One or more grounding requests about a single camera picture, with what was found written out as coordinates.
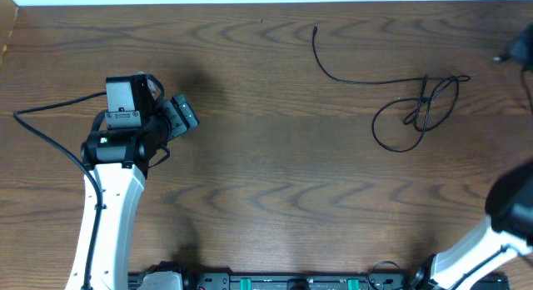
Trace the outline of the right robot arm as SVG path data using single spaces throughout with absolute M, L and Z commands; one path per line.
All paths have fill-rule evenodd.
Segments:
M 532 161 L 499 177 L 485 216 L 459 242 L 429 257 L 405 289 L 469 290 L 513 258 L 532 253 Z

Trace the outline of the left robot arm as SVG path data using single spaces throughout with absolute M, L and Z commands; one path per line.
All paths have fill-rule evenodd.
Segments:
M 85 202 L 68 289 L 126 289 L 132 230 L 152 158 L 199 124 L 151 74 L 108 77 L 107 109 L 82 143 Z

